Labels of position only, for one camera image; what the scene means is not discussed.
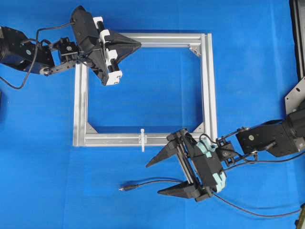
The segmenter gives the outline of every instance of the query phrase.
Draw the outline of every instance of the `aluminum frame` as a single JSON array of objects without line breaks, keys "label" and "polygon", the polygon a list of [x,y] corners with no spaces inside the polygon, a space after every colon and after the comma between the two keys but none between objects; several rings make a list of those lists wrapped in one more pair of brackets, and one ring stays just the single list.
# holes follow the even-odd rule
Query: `aluminum frame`
[{"label": "aluminum frame", "polygon": [[[189,48],[201,59],[202,107],[204,121],[192,136],[199,140],[201,133],[217,138],[212,35],[210,33],[122,33],[141,42],[142,47]],[[76,65],[74,92],[73,146],[164,146],[169,133],[102,134],[89,123],[88,114],[88,67]]]}]

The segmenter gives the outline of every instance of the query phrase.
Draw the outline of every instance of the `blue cloth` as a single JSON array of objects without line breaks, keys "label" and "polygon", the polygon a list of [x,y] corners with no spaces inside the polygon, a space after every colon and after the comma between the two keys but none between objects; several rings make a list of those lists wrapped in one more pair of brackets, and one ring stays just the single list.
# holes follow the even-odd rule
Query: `blue cloth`
[{"label": "blue cloth", "polygon": [[[285,116],[283,97],[297,83],[287,0],[10,0],[0,3],[0,25],[33,38],[38,28],[68,22],[80,4],[111,30],[211,32],[219,135]],[[75,40],[71,28],[40,38],[65,36]],[[199,64],[188,50],[141,49],[120,64],[119,85],[103,87],[91,73],[89,122],[105,132],[195,128]],[[24,77],[3,65],[0,75],[17,85]],[[297,215],[258,219],[216,198],[195,203],[156,193],[171,184],[119,192],[129,180],[184,177],[174,157],[144,168],[159,147],[72,147],[74,70],[31,75],[21,91],[0,83],[0,90],[0,228],[294,228]],[[305,201],[304,162],[237,168],[220,195],[261,214],[294,210]]]}]

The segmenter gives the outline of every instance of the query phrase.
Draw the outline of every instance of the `white plastic part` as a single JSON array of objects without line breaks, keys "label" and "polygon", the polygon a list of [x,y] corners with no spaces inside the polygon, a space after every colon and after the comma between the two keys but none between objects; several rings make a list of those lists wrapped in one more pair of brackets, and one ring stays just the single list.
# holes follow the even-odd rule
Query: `white plastic part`
[{"label": "white plastic part", "polygon": [[141,135],[139,135],[139,143],[142,147],[142,152],[145,151],[145,143],[147,143],[147,136],[144,134],[145,130],[141,129]]},{"label": "white plastic part", "polygon": [[115,71],[112,73],[108,73],[109,78],[106,86],[118,84],[120,82],[120,78],[122,77],[122,75],[123,75],[122,71]]},{"label": "white plastic part", "polygon": [[100,33],[100,39],[101,41],[103,42],[103,44],[106,43],[105,41],[105,36],[109,36],[110,33],[109,33],[109,30],[103,30],[101,33]]},{"label": "white plastic part", "polygon": [[107,67],[109,66],[109,65],[111,65],[111,59],[115,59],[116,60],[116,58],[118,57],[118,53],[116,52],[116,50],[114,49],[114,50],[108,50],[108,49],[106,49],[106,65],[107,65]]},{"label": "white plastic part", "polygon": [[98,29],[99,27],[97,25],[97,22],[99,22],[99,21],[103,22],[103,18],[101,16],[100,17],[94,17],[93,21],[94,21],[95,27]]}]

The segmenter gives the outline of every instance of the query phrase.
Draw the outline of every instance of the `black cable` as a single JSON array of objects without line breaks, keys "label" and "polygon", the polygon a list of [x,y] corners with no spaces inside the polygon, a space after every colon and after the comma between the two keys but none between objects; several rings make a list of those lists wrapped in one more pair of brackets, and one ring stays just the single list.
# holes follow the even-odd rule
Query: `black cable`
[{"label": "black cable", "polygon": [[[145,183],[141,183],[141,184],[135,184],[135,185],[126,185],[126,186],[123,186],[121,188],[119,188],[120,191],[129,191],[129,190],[132,190],[132,189],[135,189],[135,188],[138,188],[140,186],[143,186],[143,185],[148,185],[148,184],[152,184],[152,183],[159,183],[159,182],[174,182],[174,183],[182,183],[182,181],[178,181],[178,180],[153,180],[153,181],[148,181],[148,182],[145,182]],[[261,214],[257,214],[257,213],[254,213],[254,212],[251,212],[251,211],[248,211],[244,208],[241,208],[235,204],[232,204],[230,203],[229,201],[223,199],[222,197],[218,196],[217,194],[214,194],[214,196],[216,196],[217,198],[219,198],[220,200],[222,200],[223,202],[225,202],[226,204],[234,207],[234,208],[237,208],[245,213],[248,213],[248,214],[251,214],[251,215],[254,215],[254,216],[258,216],[258,217],[264,217],[264,218],[276,218],[276,217],[284,217],[284,216],[289,216],[289,215],[292,215],[292,214],[295,214],[295,213],[298,213],[300,212],[300,209],[299,210],[296,210],[296,211],[292,211],[292,212],[288,212],[288,213],[284,213],[284,214],[279,214],[279,215],[261,215]]]},{"label": "black cable", "polygon": [[292,212],[287,212],[287,213],[284,213],[284,214],[278,214],[278,215],[262,215],[262,214],[257,214],[257,213],[254,213],[254,212],[251,212],[251,211],[248,211],[244,208],[241,208],[239,206],[236,206],[235,204],[232,204],[230,203],[229,201],[221,198],[220,196],[214,194],[214,196],[216,196],[217,198],[219,198],[220,200],[222,200],[224,203],[238,209],[238,210],[241,210],[245,213],[248,213],[248,214],[251,214],[251,215],[254,215],[254,216],[258,216],[258,217],[263,217],[263,218],[278,218],[278,217],[284,217],[284,216],[289,216],[289,215],[292,215],[292,214],[296,214],[298,212],[300,212],[300,209],[299,210],[295,210],[295,211],[292,211]]},{"label": "black cable", "polygon": [[147,181],[145,183],[141,183],[141,184],[136,184],[136,185],[125,185],[123,187],[120,187],[119,190],[120,191],[129,191],[138,187],[141,187],[143,185],[148,185],[151,183],[160,183],[160,182],[174,182],[174,183],[182,183],[179,180],[152,180],[152,181]]},{"label": "black cable", "polygon": [[302,156],[303,154],[305,154],[305,151],[300,153],[300,154],[298,154],[298,155],[296,155],[296,156],[293,156],[291,158],[285,159],[285,160],[266,160],[266,161],[258,161],[258,160],[252,161],[252,160],[248,160],[248,161],[240,163],[238,165],[226,168],[223,171],[228,171],[228,170],[231,170],[232,168],[243,166],[243,165],[246,165],[246,164],[255,164],[255,163],[282,163],[282,162],[287,162],[287,161],[296,159],[296,158]]},{"label": "black cable", "polygon": [[201,134],[200,136],[199,136],[199,141],[201,141],[201,136],[206,136],[209,140],[210,140],[210,142],[212,142],[212,143],[214,143],[214,144],[217,144],[216,142],[214,142],[212,139],[211,139],[211,137],[209,136],[209,135],[207,135],[207,134],[205,134],[205,133],[203,133],[203,134]]},{"label": "black cable", "polygon": [[39,46],[39,41],[38,41],[38,35],[39,35],[39,32],[40,31],[44,31],[44,30],[58,30],[58,29],[62,29],[64,27],[67,27],[69,25],[73,25],[74,22],[69,22],[69,23],[66,23],[64,25],[60,25],[60,26],[55,26],[55,27],[48,27],[48,28],[42,28],[42,29],[38,29],[37,32],[36,32],[36,44],[35,44],[35,54],[34,54],[34,58],[32,60],[32,64],[30,65],[30,68],[26,74],[26,76],[24,77],[23,81],[22,81],[22,84],[19,86],[19,87],[16,87],[12,84],[10,84],[8,81],[6,81],[5,79],[3,79],[1,76],[0,76],[0,80],[2,80],[4,83],[6,83],[8,86],[10,86],[11,88],[14,88],[16,90],[19,90],[21,89],[24,85],[25,85],[25,82],[27,81],[29,75],[30,75],[30,72],[32,71],[32,68],[36,62],[36,58],[37,58],[37,52],[38,52],[38,46]]}]

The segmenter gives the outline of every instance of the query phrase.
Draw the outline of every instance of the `screw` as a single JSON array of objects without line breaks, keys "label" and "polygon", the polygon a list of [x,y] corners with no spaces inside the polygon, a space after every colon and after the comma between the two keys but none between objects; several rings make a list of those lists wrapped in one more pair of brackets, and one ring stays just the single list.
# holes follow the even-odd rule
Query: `screw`
[{"label": "screw", "polygon": [[249,135],[249,140],[250,141],[254,141],[254,136],[253,135]]}]

